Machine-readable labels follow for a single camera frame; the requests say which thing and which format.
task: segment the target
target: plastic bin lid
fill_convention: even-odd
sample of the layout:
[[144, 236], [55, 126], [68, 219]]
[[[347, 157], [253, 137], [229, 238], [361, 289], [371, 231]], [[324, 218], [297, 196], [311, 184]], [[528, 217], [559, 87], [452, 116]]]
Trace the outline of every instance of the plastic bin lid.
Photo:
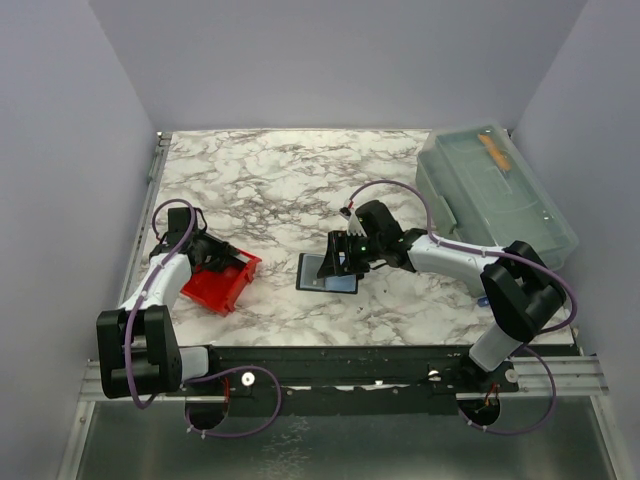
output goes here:
[[452, 216], [455, 235], [464, 242], [506, 246], [523, 240], [541, 256], [555, 251], [552, 268], [559, 268], [578, 243], [511, 139], [496, 124], [431, 133], [420, 153], [419, 168], [443, 204], [436, 209], [441, 219], [444, 212]]

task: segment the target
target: gray wall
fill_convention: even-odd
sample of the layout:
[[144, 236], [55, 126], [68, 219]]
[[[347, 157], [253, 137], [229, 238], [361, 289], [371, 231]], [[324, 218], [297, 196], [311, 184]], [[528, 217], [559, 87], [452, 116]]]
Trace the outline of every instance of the gray wall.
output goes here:
[[640, 3], [591, 0], [514, 138], [576, 230], [565, 275], [640, 472]]
[[91, 0], [158, 130], [514, 127], [586, 0]]
[[55, 477], [155, 134], [84, 0], [0, 3], [0, 478]]

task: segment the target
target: red plastic basket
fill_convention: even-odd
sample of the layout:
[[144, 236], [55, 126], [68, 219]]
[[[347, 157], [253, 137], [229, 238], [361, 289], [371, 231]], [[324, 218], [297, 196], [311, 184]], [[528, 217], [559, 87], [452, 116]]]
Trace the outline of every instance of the red plastic basket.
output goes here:
[[262, 261], [255, 255], [242, 250], [240, 252], [249, 258], [242, 270], [227, 267], [222, 273], [208, 270], [194, 273], [182, 288], [182, 293], [221, 315], [233, 312], [236, 309], [236, 300], [244, 287], [253, 281], [256, 267]]

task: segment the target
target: purple cable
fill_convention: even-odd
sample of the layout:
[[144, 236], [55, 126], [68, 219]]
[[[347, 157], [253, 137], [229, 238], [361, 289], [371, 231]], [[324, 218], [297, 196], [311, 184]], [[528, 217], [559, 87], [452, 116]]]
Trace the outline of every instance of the purple cable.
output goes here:
[[491, 428], [483, 425], [478, 425], [477, 423], [474, 423], [473, 421], [471, 421], [469, 417], [467, 417], [462, 410], [458, 410], [462, 418], [464, 418], [465, 421], [467, 422], [467, 425], [469, 425], [472, 428], [475, 428], [476, 430], [480, 430], [481, 432], [491, 433], [493, 435], [501, 435], [503, 437], [513, 437], [516, 435], [524, 435], [525, 433], [531, 433], [534, 430], [537, 430], [538, 428], [542, 427], [544, 424], [546, 424], [549, 421], [549, 419], [555, 412], [556, 406], [558, 404], [558, 392], [556, 389], [556, 382], [553, 379], [553, 374], [551, 373], [551, 369], [549, 368], [549, 365], [547, 365], [547, 363], [542, 359], [540, 355], [538, 355], [536, 352], [531, 350], [529, 347], [524, 347], [522, 348], [522, 350], [536, 357], [538, 361], [542, 364], [544, 369], [547, 371], [547, 375], [549, 376], [549, 382], [551, 382], [551, 403], [549, 404], [547, 413], [545, 413], [540, 420], [538, 420], [536, 423], [534, 423], [530, 427], [522, 428], [520, 430], [501, 430], [499, 428]]
[[151, 286], [153, 285], [153, 282], [155, 281], [156, 277], [158, 276], [158, 273], [164, 268], [164, 266], [167, 263], [169, 263], [169, 260], [171, 260], [171, 258], [176, 253], [178, 253], [180, 251], [180, 249], [182, 248], [182, 245], [184, 245], [184, 243], [189, 238], [189, 235], [191, 234], [191, 230], [193, 230], [193, 226], [195, 225], [195, 222], [196, 222], [195, 210], [193, 209], [193, 206], [191, 206], [191, 204], [189, 202], [187, 202], [186, 200], [182, 200], [180, 198], [174, 198], [172, 200], [167, 200], [166, 202], [161, 203], [158, 206], [158, 208], [156, 208], [156, 211], [153, 213], [151, 224], [153, 226], [154, 232], [156, 232], [156, 236], [157, 236], [158, 232], [157, 232], [155, 224], [156, 224], [156, 217], [158, 216], [158, 212], [163, 207], [165, 207], [165, 206], [167, 206], [167, 205], [169, 205], [171, 203], [182, 203], [182, 204], [186, 205], [189, 208], [189, 212], [191, 213], [191, 218], [189, 220], [189, 227], [187, 228], [187, 231], [184, 233], [184, 235], [182, 236], [180, 241], [176, 244], [176, 246], [173, 247], [171, 249], [171, 251], [169, 252], [169, 254], [166, 257], [164, 257], [164, 259], [160, 262], [160, 264], [157, 265], [152, 270], [151, 274], [147, 278], [147, 281], [144, 282], [144, 285], [142, 286], [142, 290], [140, 292], [140, 295], [136, 299], [136, 301], [135, 301], [135, 303], [133, 305], [133, 308], [131, 309], [131, 312], [129, 313], [129, 317], [127, 318], [127, 327], [126, 327], [125, 333], [124, 333], [124, 365], [125, 365], [125, 371], [127, 373], [127, 384], [129, 385], [129, 393], [131, 394], [131, 398], [133, 399], [133, 403], [140, 410], [144, 410], [149, 405], [151, 405], [151, 403], [153, 402], [153, 399], [156, 396], [155, 395], [151, 395], [151, 397], [149, 397], [144, 402], [142, 400], [140, 400], [140, 397], [138, 396], [138, 389], [136, 388], [136, 382], [135, 382], [135, 379], [133, 377], [133, 367], [132, 367], [132, 359], [131, 359], [131, 341], [132, 341], [132, 337], [133, 337], [133, 323], [135, 321], [136, 314], [138, 313], [138, 310], [140, 309], [140, 306], [142, 305], [142, 302], [144, 302], [144, 298], [145, 298], [146, 292], [148, 292], [149, 288], [151, 288]]
[[431, 207], [429, 207], [429, 204], [427, 203], [426, 198], [424, 198], [424, 195], [422, 195], [417, 189], [413, 188], [412, 186], [407, 185], [406, 183], [398, 182], [397, 180], [387, 180], [387, 179], [374, 180], [373, 182], [365, 183], [364, 185], [359, 187], [355, 192], [353, 192], [353, 194], [349, 197], [349, 199], [353, 200], [356, 197], [356, 195], [358, 195], [365, 188], [371, 187], [373, 185], [380, 185], [380, 184], [390, 184], [390, 185], [396, 185], [398, 187], [406, 188], [410, 192], [414, 193], [420, 199], [420, 201], [422, 202], [422, 205], [424, 205], [424, 209], [425, 209], [425, 211], [427, 213], [427, 234], [429, 235], [429, 238], [431, 240], [433, 240], [434, 242], [436, 242], [437, 244], [439, 244], [439, 245], [441, 245], [443, 247], [451, 248], [453, 250], [458, 250], [460, 252], [465, 252], [465, 253], [473, 253], [473, 254], [476, 254], [476, 255], [486, 255], [488, 257], [508, 258], [509, 260], [512, 260], [514, 262], [520, 262], [520, 263], [522, 263], [524, 265], [527, 265], [527, 266], [529, 266], [531, 268], [534, 268], [534, 269], [544, 273], [545, 275], [548, 275], [553, 280], [558, 282], [562, 286], [564, 291], [567, 293], [567, 296], [569, 297], [569, 299], [571, 300], [571, 312], [569, 313], [569, 316], [567, 317], [566, 320], [564, 320], [564, 321], [560, 322], [559, 324], [554, 325], [552, 327], [543, 328], [540, 331], [540, 334], [550, 333], [550, 332], [555, 332], [557, 330], [560, 330], [560, 329], [566, 327], [567, 325], [569, 325], [576, 318], [576, 315], [578, 314], [578, 301], [576, 299], [576, 295], [573, 292], [573, 289], [569, 286], [569, 284], [562, 277], [560, 277], [560, 275], [558, 275], [557, 273], [552, 272], [548, 268], [543, 267], [542, 265], [537, 264], [535, 262], [532, 262], [531, 260], [528, 260], [528, 259], [522, 258], [522, 257], [518, 257], [517, 255], [513, 255], [511, 253], [483, 251], [480, 248], [465, 247], [463, 245], [457, 245], [457, 244], [454, 244], [454, 243], [449, 243], [446, 240], [443, 240], [441, 238], [436, 237], [435, 234], [433, 233], [433, 224], [432, 224], [432, 220], [431, 220], [432, 219]]
[[259, 372], [264, 372], [267, 375], [269, 375], [269, 377], [271, 377], [271, 380], [273, 380], [273, 383], [276, 387], [276, 396], [277, 396], [277, 403], [276, 403], [276, 408], [273, 411], [273, 414], [271, 415], [271, 417], [269, 417], [269, 419], [263, 423], [262, 425], [260, 425], [259, 427], [254, 428], [253, 430], [248, 430], [246, 432], [240, 432], [240, 433], [217, 433], [214, 432], [212, 430], [198, 430], [197, 428], [195, 428], [192, 423], [191, 423], [191, 417], [189, 415], [189, 410], [186, 411], [185, 413], [185, 421], [187, 422], [187, 425], [189, 425], [189, 431], [193, 430], [201, 435], [206, 435], [208, 437], [216, 437], [216, 438], [242, 438], [242, 437], [248, 437], [250, 435], [256, 434], [258, 432], [261, 432], [262, 430], [264, 430], [265, 428], [267, 428], [269, 425], [271, 425], [274, 420], [277, 418], [278, 414], [280, 413], [280, 408], [282, 407], [282, 391], [281, 391], [281, 387], [280, 387], [280, 382], [278, 382], [278, 379], [276, 378], [276, 376], [271, 373], [269, 370], [267, 370], [266, 368], [262, 368], [262, 367], [256, 367], [254, 365], [246, 365], [243, 367], [234, 367], [234, 368], [230, 368], [228, 370], [223, 370], [222, 372], [218, 372], [215, 373], [213, 375], [208, 375], [206, 377], [200, 377], [200, 378], [192, 378], [191, 380], [187, 380], [185, 383], [202, 383], [202, 382], [209, 382], [211, 380], [215, 380], [216, 378], [220, 378], [220, 377], [224, 377], [225, 375], [229, 375], [231, 373], [235, 373], [235, 372], [241, 372], [244, 370], [257, 370]]

